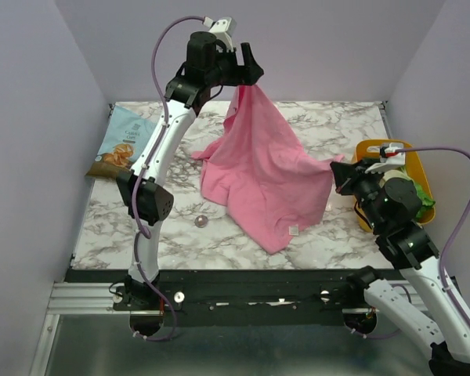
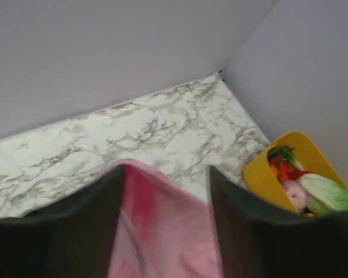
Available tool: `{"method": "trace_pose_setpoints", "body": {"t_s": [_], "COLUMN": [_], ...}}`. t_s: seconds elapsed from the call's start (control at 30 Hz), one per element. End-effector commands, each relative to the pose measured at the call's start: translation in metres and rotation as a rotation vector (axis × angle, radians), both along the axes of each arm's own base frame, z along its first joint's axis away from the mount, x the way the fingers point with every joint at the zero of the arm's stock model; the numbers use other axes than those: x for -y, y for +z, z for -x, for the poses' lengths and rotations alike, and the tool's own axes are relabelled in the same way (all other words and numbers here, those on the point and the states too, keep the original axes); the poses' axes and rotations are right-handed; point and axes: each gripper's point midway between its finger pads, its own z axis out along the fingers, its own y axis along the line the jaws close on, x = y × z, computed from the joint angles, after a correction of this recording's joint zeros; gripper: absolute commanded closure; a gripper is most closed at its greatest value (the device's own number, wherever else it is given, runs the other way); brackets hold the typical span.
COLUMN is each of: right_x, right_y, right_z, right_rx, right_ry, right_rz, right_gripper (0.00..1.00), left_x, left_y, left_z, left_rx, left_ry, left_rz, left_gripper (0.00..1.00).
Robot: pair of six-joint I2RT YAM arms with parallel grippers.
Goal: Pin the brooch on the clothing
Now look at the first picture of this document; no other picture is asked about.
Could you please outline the pink t-shirt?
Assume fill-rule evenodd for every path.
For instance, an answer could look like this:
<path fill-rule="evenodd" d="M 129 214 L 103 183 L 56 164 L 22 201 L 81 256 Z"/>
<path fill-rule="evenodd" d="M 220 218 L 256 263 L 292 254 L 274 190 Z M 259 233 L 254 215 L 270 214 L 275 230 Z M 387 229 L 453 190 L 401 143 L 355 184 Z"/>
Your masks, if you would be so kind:
<path fill-rule="evenodd" d="M 293 230 L 320 223 L 331 194 L 331 160 L 309 156 L 257 85 L 239 86 L 224 133 L 192 154 L 202 163 L 201 195 L 226 207 L 263 250 L 284 250 Z"/>

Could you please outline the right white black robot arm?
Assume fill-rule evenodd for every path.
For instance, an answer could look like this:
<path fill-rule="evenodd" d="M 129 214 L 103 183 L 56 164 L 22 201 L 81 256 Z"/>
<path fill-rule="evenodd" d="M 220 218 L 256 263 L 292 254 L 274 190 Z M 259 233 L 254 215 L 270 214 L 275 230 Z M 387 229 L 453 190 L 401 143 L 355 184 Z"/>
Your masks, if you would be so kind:
<path fill-rule="evenodd" d="M 333 161 L 337 193 L 354 196 L 370 223 L 379 251 L 418 293 L 423 313 L 370 266 L 349 276 L 345 299 L 386 315 L 423 353 L 434 375 L 470 375 L 470 309 L 440 268 L 441 253 L 415 220 L 421 207 L 409 179 L 384 181 L 371 172 L 375 159 Z"/>

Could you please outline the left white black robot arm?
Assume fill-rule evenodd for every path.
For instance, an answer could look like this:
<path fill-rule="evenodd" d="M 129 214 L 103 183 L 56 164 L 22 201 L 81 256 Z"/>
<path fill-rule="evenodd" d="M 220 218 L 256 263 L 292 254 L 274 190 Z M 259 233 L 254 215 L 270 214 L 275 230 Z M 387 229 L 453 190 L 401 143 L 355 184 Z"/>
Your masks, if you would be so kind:
<path fill-rule="evenodd" d="M 231 44 L 228 34 L 196 31 L 186 45 L 186 59 L 164 89 L 164 105 L 157 127 L 141 156 L 117 176 L 117 187 L 138 230 L 132 264 L 120 291 L 114 293 L 116 310 L 157 309 L 158 244 L 163 221 L 174 204 L 165 177 L 174 154 L 215 87 L 254 85 L 264 70 L 248 42 Z"/>

